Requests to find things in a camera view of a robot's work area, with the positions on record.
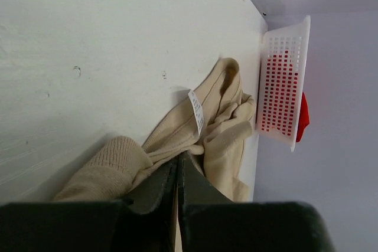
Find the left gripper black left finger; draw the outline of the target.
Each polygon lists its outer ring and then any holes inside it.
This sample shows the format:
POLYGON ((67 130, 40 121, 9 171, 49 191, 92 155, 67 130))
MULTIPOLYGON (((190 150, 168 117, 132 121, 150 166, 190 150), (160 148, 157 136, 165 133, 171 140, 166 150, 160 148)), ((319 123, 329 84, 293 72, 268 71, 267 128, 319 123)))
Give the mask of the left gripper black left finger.
POLYGON ((107 201, 1 205, 1 251, 174 251, 177 160, 107 201))

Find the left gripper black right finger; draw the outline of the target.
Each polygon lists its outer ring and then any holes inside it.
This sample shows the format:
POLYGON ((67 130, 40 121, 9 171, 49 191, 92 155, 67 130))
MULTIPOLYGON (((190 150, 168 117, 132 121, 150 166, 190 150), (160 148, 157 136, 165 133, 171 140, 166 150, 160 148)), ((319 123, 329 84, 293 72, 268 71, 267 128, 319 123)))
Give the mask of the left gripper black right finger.
POLYGON ((233 202, 178 156, 183 251, 335 251, 318 211, 305 202, 233 202))

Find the beige t shirt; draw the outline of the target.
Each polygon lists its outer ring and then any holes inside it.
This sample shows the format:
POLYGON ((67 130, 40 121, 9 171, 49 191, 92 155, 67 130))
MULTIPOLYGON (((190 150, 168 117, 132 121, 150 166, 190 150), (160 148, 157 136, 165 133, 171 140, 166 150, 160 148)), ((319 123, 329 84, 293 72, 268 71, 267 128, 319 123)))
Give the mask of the beige t shirt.
POLYGON ((242 90, 239 65, 220 59, 195 89, 204 116, 198 127, 190 99, 176 105, 143 145, 126 136, 109 140, 54 197, 60 201, 105 201, 136 188, 164 163, 183 152, 228 199, 247 201, 249 187, 239 179, 245 141, 253 133, 253 97, 242 90))

